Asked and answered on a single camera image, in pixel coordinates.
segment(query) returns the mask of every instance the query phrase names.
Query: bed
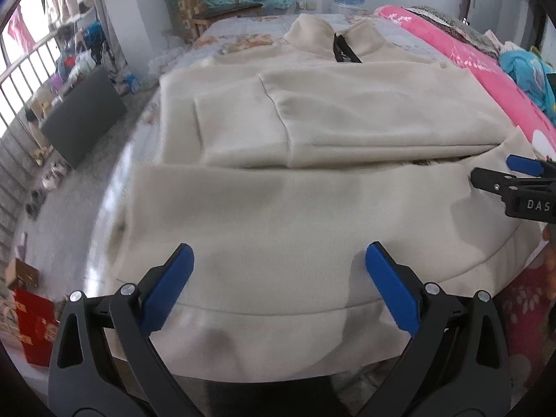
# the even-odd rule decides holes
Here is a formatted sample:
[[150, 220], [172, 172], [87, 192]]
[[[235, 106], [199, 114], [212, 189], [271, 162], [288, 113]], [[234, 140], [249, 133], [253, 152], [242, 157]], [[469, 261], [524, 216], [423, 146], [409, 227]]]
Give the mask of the bed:
[[[358, 22], [360, 15], [322, 15], [335, 30], [345, 29]], [[240, 19], [226, 19], [215, 23], [199, 38], [193, 48], [179, 58], [175, 69], [188, 68], [195, 62], [202, 61], [212, 55], [225, 55], [231, 52], [255, 46], [270, 45], [288, 32], [297, 16], [269, 16]], [[384, 19], [372, 18], [376, 29], [391, 43], [421, 56], [446, 61], [447, 56], [432, 47], [426, 41], [408, 32], [392, 17]], [[95, 296], [105, 292], [106, 284], [102, 279], [108, 266], [108, 254], [111, 245], [110, 233], [118, 220], [120, 202], [130, 178], [131, 166], [134, 162], [149, 162], [156, 158], [160, 139], [160, 95], [156, 93], [144, 110], [129, 143], [124, 149], [109, 186], [106, 190], [91, 240], [87, 261], [90, 272], [88, 287], [84, 290], [87, 296]], [[344, 393], [343, 399], [353, 409], [368, 398], [372, 389], [380, 384], [380, 378], [387, 374], [388, 368], [381, 362], [351, 374], [340, 374], [335, 377], [337, 389]]]

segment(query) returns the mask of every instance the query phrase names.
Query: metal bolt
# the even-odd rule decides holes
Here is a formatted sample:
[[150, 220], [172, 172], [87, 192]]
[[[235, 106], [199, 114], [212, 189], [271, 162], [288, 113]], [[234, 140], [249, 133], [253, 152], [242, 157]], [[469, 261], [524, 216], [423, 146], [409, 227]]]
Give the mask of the metal bolt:
[[425, 291], [429, 295], [437, 295], [438, 293], [440, 293], [440, 287], [435, 283], [428, 283], [427, 285], [425, 285]]
[[488, 294], [488, 292], [481, 290], [478, 294], [477, 297], [482, 301], [482, 302], [489, 302], [490, 301], [490, 295]]
[[120, 293], [124, 296], [129, 296], [135, 291], [135, 285], [126, 284], [120, 289]]
[[81, 297], [83, 296], [83, 294], [80, 291], [74, 291], [70, 296], [69, 296], [69, 300], [71, 302], [77, 302], [81, 299]]

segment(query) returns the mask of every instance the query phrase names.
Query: floor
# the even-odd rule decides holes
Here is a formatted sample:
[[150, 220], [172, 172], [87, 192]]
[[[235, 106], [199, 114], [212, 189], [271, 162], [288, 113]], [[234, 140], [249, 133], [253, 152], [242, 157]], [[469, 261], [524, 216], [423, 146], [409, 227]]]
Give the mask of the floor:
[[[86, 279], [85, 262], [98, 209], [121, 151], [153, 90], [123, 97], [127, 113], [97, 143], [93, 151], [49, 193], [35, 221], [23, 212], [15, 231], [15, 244], [27, 232], [26, 262], [40, 272], [36, 293], [61, 300]], [[43, 170], [59, 160], [52, 153]], [[40, 186], [41, 174], [35, 179]]]

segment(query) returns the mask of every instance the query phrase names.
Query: hanging clothes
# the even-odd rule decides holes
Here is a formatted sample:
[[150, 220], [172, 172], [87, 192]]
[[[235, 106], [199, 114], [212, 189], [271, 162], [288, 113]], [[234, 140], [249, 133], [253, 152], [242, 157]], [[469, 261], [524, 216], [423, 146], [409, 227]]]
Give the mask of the hanging clothes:
[[48, 21], [54, 26], [66, 24], [74, 15], [78, 15], [77, 0], [45, 0]]
[[33, 49], [35, 41], [23, 20], [21, 7], [19, 5], [12, 14], [12, 18], [9, 19], [8, 34], [14, 41], [17, 42], [25, 54], [29, 54], [29, 52]]

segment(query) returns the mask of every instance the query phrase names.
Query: metal railing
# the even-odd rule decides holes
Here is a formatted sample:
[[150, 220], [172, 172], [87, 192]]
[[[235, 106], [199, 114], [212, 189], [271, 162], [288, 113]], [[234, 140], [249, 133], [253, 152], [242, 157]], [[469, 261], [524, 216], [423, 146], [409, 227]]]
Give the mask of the metal railing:
[[0, 74], [0, 266], [9, 261], [15, 226], [38, 168], [33, 157], [38, 145], [25, 112], [31, 96], [56, 73], [55, 35], [38, 41]]

